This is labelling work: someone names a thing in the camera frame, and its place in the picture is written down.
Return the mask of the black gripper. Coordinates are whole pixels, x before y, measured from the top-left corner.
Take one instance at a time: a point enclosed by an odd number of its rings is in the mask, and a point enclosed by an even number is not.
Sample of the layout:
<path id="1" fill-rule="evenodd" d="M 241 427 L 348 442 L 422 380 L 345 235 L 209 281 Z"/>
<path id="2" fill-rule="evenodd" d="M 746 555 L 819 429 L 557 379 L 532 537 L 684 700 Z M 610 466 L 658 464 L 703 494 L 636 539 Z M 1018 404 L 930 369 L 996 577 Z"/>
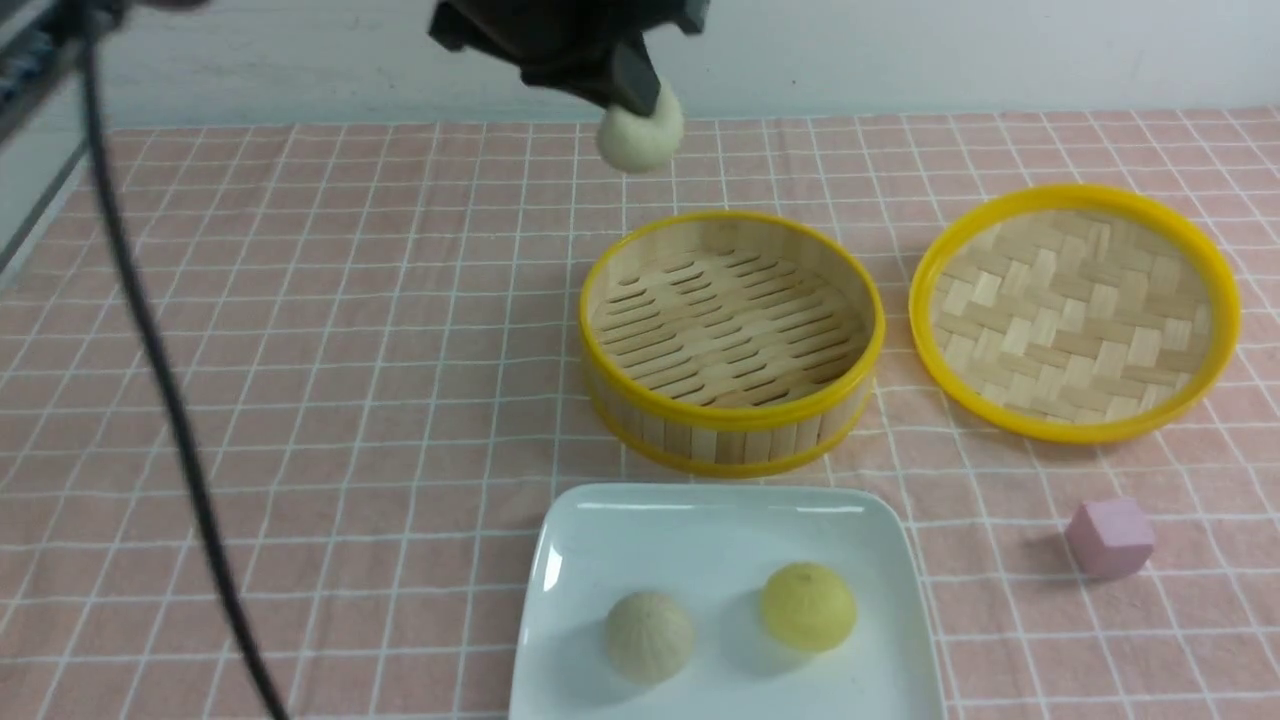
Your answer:
<path id="1" fill-rule="evenodd" d="M 526 85 L 602 91 L 602 108 L 653 117 L 662 81 L 644 35 L 676 26 L 700 35 L 708 1 L 439 1 L 429 36 L 516 67 Z"/>

